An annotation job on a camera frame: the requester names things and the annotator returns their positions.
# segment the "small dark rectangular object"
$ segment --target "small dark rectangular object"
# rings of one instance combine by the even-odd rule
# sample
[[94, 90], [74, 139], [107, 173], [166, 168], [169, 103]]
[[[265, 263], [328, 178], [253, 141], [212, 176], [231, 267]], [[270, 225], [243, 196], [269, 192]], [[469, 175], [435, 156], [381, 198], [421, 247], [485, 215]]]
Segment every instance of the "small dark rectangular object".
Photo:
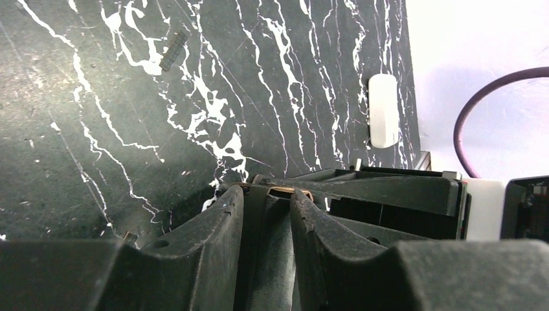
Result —
[[182, 31], [175, 33], [172, 42], [170, 42], [170, 45], [168, 46], [168, 50], [164, 53], [164, 58], [160, 62], [160, 68], [162, 68], [163, 71], [170, 70], [186, 41], [187, 36], [185, 36]]

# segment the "white speck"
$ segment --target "white speck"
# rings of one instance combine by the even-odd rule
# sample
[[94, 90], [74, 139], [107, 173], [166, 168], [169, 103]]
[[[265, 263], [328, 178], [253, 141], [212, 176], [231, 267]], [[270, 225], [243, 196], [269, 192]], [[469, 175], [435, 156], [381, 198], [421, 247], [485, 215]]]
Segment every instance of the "white speck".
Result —
[[52, 127], [52, 129], [56, 130], [57, 132], [61, 131], [61, 129], [59, 128], [59, 126], [57, 126], [57, 123], [55, 123], [55, 122], [52, 122], [52, 124], [50, 124], [50, 126]]
[[73, 11], [75, 11], [76, 13], [78, 13], [78, 9], [76, 8], [76, 3], [74, 3], [74, 0], [68, 0], [69, 2], [69, 6], [71, 7], [71, 9]]

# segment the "curved cable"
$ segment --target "curved cable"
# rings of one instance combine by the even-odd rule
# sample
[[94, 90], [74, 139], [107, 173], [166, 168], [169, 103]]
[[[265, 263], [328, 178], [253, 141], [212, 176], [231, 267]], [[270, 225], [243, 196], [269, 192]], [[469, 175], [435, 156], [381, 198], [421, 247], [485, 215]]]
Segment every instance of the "curved cable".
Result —
[[461, 110], [460, 115], [456, 120], [456, 125], [454, 126], [454, 148], [456, 150], [456, 154], [463, 168], [465, 169], [467, 174], [469, 174], [469, 176], [471, 176], [472, 178], [480, 178], [480, 176], [469, 163], [469, 160], [467, 159], [467, 156], [465, 156], [465, 152], [463, 149], [463, 144], [462, 144], [463, 133], [462, 132], [463, 132], [465, 120], [467, 119], [467, 117], [469, 116], [473, 108], [475, 108], [475, 106], [484, 97], [488, 96], [490, 93], [494, 92], [498, 88], [514, 82], [529, 80], [534, 78], [549, 78], [549, 67], [531, 68], [531, 69], [517, 71], [516, 73], [510, 73], [506, 76], [502, 76], [501, 78], [498, 78], [490, 82], [487, 86], [480, 89], [480, 91], [476, 92], [476, 94], [474, 94], [473, 97], [469, 99], [467, 104], [465, 104], [465, 106]]

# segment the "marble countertop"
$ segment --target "marble countertop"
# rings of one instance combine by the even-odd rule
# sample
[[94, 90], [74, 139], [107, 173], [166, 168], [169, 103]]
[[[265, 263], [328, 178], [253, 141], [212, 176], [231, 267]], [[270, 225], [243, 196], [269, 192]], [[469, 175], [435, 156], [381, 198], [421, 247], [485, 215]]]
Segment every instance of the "marble countertop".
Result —
[[[0, 2], [0, 238], [138, 234], [223, 181], [420, 154], [404, 0]], [[159, 67], [176, 32], [188, 39]], [[397, 145], [369, 146], [365, 85], [398, 80]]]

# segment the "purple cable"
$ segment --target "purple cable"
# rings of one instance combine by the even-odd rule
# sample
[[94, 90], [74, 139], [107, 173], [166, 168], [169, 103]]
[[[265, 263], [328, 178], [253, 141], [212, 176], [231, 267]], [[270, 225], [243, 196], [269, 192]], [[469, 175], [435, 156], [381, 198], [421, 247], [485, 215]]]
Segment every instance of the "purple cable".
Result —
[[462, 132], [463, 132], [465, 120], [467, 119], [467, 117], [469, 116], [473, 108], [475, 108], [475, 106], [484, 97], [488, 96], [490, 93], [494, 92], [498, 88], [514, 82], [534, 79], [534, 78], [549, 78], [549, 67], [531, 68], [531, 69], [517, 71], [516, 73], [510, 73], [506, 76], [502, 76], [501, 78], [498, 78], [490, 82], [490, 84], [480, 89], [480, 91], [476, 92], [476, 94], [474, 94], [473, 97], [469, 99], [467, 104], [465, 104], [465, 106], [461, 110], [460, 115], [456, 120], [456, 125], [454, 126], [454, 148], [456, 149], [456, 154], [462, 166], [464, 167], [467, 174], [469, 174], [469, 176], [471, 176], [472, 178], [480, 178], [480, 176], [469, 163], [469, 160], [467, 159], [467, 156], [465, 156], [465, 152], [463, 149]]

